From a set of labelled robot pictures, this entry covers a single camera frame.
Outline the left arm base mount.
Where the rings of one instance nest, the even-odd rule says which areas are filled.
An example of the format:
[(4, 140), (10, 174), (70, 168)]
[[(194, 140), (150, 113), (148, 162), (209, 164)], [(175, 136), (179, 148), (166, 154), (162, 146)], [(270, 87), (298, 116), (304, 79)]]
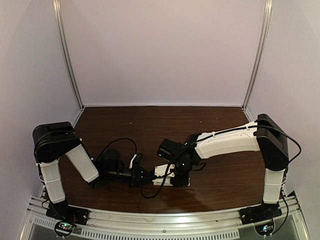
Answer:
[(85, 208), (74, 207), (68, 204), (49, 203), (46, 216), (58, 220), (54, 224), (55, 234), (65, 239), (70, 236), (77, 227), (85, 226), (89, 218), (90, 211)]

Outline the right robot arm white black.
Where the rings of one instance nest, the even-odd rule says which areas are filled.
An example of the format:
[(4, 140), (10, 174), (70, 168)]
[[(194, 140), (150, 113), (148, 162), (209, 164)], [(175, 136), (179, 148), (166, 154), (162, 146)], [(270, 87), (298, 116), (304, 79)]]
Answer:
[(289, 166), (288, 140), (282, 129), (267, 115), (221, 131), (190, 134), (183, 143), (165, 138), (157, 155), (168, 164), (154, 168), (155, 186), (188, 187), (189, 173), (202, 160), (238, 152), (260, 152), (265, 167), (262, 203), (279, 202), (283, 180)]

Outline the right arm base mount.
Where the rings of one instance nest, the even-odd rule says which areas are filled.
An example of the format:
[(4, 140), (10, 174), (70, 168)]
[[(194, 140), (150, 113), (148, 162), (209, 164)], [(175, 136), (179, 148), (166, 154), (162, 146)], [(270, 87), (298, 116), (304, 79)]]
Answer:
[(276, 232), (275, 217), (282, 215), (279, 203), (262, 203), (239, 210), (242, 225), (254, 224), (255, 232), (262, 237), (272, 236)]

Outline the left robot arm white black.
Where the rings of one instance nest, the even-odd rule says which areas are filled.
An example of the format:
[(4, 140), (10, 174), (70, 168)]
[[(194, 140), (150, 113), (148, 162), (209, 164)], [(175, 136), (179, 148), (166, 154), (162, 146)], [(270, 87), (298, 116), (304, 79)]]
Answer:
[(63, 156), (69, 159), (92, 189), (101, 188), (111, 181), (139, 188), (156, 178), (154, 171), (141, 166), (143, 155), (138, 152), (133, 155), (129, 166), (125, 166), (118, 150), (109, 147), (93, 159), (68, 121), (38, 125), (32, 132), (32, 138), (35, 162), (53, 204), (67, 201), (59, 169), (59, 159)]

